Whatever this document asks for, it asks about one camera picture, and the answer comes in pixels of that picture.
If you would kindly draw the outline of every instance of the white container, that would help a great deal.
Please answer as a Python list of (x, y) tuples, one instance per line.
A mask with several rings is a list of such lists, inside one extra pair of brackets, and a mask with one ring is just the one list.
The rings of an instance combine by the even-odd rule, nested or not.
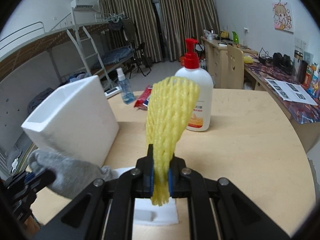
[(188, 130), (205, 131), (209, 128), (211, 117), (213, 82), (210, 74), (202, 68), (179, 69), (175, 76), (188, 78), (200, 86), (200, 95), (193, 109)]
[(57, 88), (21, 127), (39, 148), (100, 167), (119, 130), (98, 76)]

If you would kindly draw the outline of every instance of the wooden table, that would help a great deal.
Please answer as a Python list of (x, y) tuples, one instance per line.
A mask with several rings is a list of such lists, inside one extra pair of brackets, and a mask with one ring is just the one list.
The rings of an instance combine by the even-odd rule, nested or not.
[(299, 84), (292, 76), (271, 65), (261, 63), (244, 64), (245, 76), (251, 76), (255, 90), (267, 91), (280, 106), (296, 131), (307, 153), (320, 136), (320, 100), (314, 99), (318, 106), (284, 101), (268, 84), (265, 78), (277, 79)]
[[(215, 82), (215, 88), (227, 88), (228, 76), (228, 55), (227, 47), (219, 46), (220, 41), (209, 41), (205, 37), (201, 37), (201, 41), (205, 47), (205, 57), (207, 59), (208, 72)], [(258, 54), (253, 49), (241, 49), (243, 52)]]
[[(175, 154), (204, 177), (229, 178), (292, 234), (313, 207), (315, 190), (308, 159), (290, 122), (267, 92), (215, 89), (213, 98), (209, 129), (184, 131)], [(108, 101), (120, 130), (105, 164), (134, 166), (146, 154), (147, 113), (125, 105), (120, 95)], [(32, 208), (46, 223), (68, 202), (44, 189)], [(134, 225), (134, 239), (189, 239), (187, 200), (178, 199), (177, 208), (178, 225)]]

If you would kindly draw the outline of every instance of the red pump nozzle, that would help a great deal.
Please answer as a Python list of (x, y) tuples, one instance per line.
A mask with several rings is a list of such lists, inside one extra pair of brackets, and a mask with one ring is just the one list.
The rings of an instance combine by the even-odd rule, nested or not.
[(199, 67), (199, 58), (195, 53), (195, 44), (198, 44), (196, 39), (186, 39), (187, 53), (184, 55), (186, 57), (184, 60), (185, 68), (195, 69)]

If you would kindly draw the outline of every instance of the transparent blue bottle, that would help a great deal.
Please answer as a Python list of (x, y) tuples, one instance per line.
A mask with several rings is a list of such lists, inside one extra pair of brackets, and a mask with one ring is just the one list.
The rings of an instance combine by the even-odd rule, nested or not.
[(125, 104), (130, 104), (136, 100), (132, 92), (129, 80), (127, 80), (123, 74), (122, 68), (117, 68), (118, 74), (118, 86), (121, 87), (121, 97)]

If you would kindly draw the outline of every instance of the yellow foam net on desk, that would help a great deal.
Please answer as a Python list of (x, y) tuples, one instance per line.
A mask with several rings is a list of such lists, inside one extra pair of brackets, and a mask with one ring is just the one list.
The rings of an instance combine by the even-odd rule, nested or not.
[(199, 86), (181, 77), (153, 85), (146, 124), (147, 148), (153, 144), (154, 190), (151, 201), (169, 201), (168, 170), (177, 141), (188, 125), (200, 93)]

